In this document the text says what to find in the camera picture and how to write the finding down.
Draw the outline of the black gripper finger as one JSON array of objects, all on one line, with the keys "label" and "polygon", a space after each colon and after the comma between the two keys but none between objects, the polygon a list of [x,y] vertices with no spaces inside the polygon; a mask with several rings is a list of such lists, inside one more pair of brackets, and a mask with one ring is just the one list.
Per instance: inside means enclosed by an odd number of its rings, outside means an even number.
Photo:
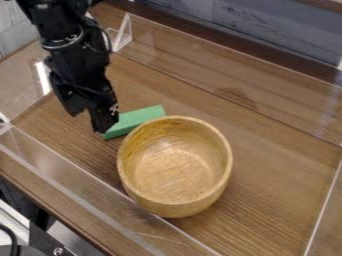
[{"label": "black gripper finger", "polygon": [[94,131],[103,134],[119,122],[117,104],[91,103],[87,107]]},{"label": "black gripper finger", "polygon": [[87,107],[90,98],[78,86],[59,78],[51,78],[51,85],[58,99],[71,116],[79,115]]}]

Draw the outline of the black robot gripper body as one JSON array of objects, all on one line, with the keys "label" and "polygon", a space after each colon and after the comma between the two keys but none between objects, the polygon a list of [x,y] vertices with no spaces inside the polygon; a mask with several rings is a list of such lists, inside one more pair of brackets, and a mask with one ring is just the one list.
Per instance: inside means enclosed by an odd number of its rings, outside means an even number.
[{"label": "black robot gripper body", "polygon": [[87,94],[91,103],[117,104],[111,82],[106,76],[111,48],[105,43],[43,44],[49,51],[45,64],[51,78],[75,84]]}]

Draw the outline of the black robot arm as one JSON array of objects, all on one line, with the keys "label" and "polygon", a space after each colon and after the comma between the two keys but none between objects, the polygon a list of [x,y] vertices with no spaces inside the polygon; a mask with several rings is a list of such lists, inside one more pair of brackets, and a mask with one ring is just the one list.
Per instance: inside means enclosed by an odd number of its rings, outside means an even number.
[{"label": "black robot arm", "polygon": [[87,112],[105,133],[119,121],[118,99],[106,76],[110,36],[87,16],[93,0],[15,0],[49,52],[50,83],[70,115]]}]

